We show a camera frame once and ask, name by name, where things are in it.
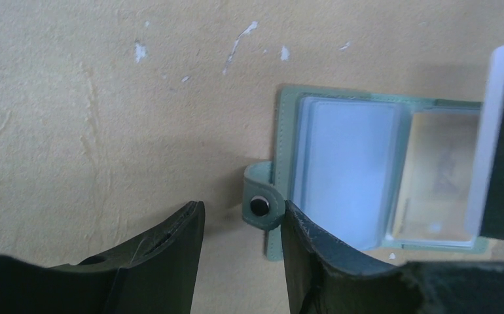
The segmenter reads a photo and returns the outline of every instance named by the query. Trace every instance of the black snap button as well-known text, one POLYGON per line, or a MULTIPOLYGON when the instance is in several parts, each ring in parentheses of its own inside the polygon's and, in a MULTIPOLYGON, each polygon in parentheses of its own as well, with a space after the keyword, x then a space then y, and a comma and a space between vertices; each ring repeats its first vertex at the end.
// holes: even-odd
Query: black snap button
POLYGON ((269 202, 262 196, 254 196, 250 201, 252 213, 258 217, 263 217, 269 213, 269 202))

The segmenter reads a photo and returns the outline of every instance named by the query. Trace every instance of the white paint spot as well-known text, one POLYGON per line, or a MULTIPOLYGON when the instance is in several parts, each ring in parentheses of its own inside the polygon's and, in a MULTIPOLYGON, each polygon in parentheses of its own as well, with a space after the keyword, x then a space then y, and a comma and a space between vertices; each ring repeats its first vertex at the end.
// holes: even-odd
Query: white paint spot
POLYGON ((134 60, 136 61, 136 63, 139 63, 140 60, 142 60, 143 58, 146 58, 146 46, 144 46, 143 44, 139 43, 139 42, 135 42, 134 43, 134 60))
POLYGON ((441 229, 442 229, 442 226, 438 222, 434 222, 429 225, 429 232, 431 232, 431 233, 437 234, 437 233, 441 232, 441 229))
POLYGON ((291 52, 285 46, 281 48, 281 61, 288 61, 291 56, 291 52))
POLYGON ((231 62, 233 61, 234 54, 236 53, 236 47, 238 46, 238 43, 240 42, 241 37, 243 37, 244 35, 250 34, 256 28, 258 28, 258 22, 254 21, 254 22, 252 22, 252 24, 250 24, 250 26, 248 26, 247 29, 245 29, 242 33, 240 33, 240 35, 238 35, 238 37, 236 37, 236 40, 233 44, 233 50, 231 51, 231 53, 229 54, 229 57, 227 58, 227 61, 225 62, 225 67, 223 68, 223 71, 222 71, 223 75, 227 74, 227 69, 229 68, 229 65, 231 64, 231 62))
POLYGON ((344 44, 344 46, 340 47, 339 50, 340 51, 345 51, 348 47, 350 47, 350 42, 347 41, 346 44, 344 44))

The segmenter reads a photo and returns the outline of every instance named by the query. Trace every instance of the wallet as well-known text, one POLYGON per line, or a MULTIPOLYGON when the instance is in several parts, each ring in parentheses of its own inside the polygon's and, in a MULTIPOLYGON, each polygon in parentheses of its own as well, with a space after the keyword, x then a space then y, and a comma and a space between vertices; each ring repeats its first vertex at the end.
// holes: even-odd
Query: wallet
POLYGON ((483 253, 463 227, 481 103, 284 86, 275 152, 244 173, 242 217, 281 260, 291 201, 360 251, 483 253))

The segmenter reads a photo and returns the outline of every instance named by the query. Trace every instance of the teal card holder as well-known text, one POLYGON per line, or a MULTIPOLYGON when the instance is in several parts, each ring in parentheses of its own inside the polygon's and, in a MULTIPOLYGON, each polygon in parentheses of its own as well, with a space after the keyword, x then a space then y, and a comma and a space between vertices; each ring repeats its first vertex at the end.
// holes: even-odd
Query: teal card holder
POLYGON ((457 232, 443 214, 463 204, 468 166, 458 163, 468 165, 471 155, 453 146, 461 140, 470 146, 473 128, 466 126, 477 121, 479 109, 477 102, 285 86, 278 94, 274 159, 245 170, 242 217, 266 232, 265 255, 272 261, 283 258, 279 225, 286 200, 359 250, 483 253, 487 239, 457 232), (447 126, 450 121, 458 123, 447 126), (449 138, 459 139, 445 145, 449 138), (447 147, 452 157, 434 157, 445 156, 447 147), (444 164, 445 171, 420 176, 420 165, 429 167, 420 160, 444 164), (457 169, 450 170, 451 160, 457 169), (424 187, 426 181, 432 185, 424 187))

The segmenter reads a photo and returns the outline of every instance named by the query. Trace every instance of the card holder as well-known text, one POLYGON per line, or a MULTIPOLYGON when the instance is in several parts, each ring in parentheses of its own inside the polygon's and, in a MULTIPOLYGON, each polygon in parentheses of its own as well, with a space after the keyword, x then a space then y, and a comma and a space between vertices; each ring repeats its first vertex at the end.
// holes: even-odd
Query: card holder
POLYGON ((278 99, 275 156, 245 170, 242 208, 269 260, 285 200, 363 251, 486 250, 463 230, 480 103, 309 86, 278 99))

